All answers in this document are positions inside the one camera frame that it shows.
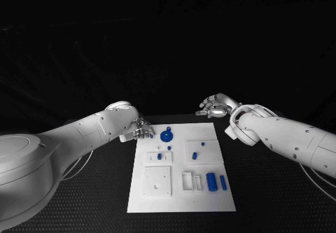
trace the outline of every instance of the small blue piece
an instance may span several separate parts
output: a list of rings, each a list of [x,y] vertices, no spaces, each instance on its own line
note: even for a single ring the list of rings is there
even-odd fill
[[[211,192],[218,191],[218,187],[216,187],[216,178],[215,178],[215,174],[214,173],[208,173],[206,174],[206,182],[208,182],[208,189]]]
[[[227,188],[224,176],[221,176],[221,183],[222,183],[222,190],[227,190],[228,188]]]
[[[167,127],[167,130],[162,132],[160,139],[163,142],[170,142],[173,139],[173,134],[170,132],[170,127]]]

